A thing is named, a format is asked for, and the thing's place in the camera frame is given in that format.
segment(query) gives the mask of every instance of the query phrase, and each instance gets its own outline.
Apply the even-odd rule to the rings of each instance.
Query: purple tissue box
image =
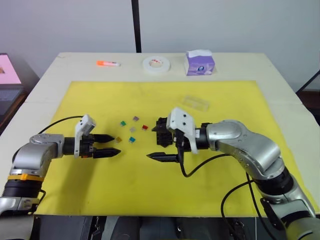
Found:
[[[184,68],[187,76],[211,75],[214,67],[215,61],[209,50],[195,50],[185,54]]]

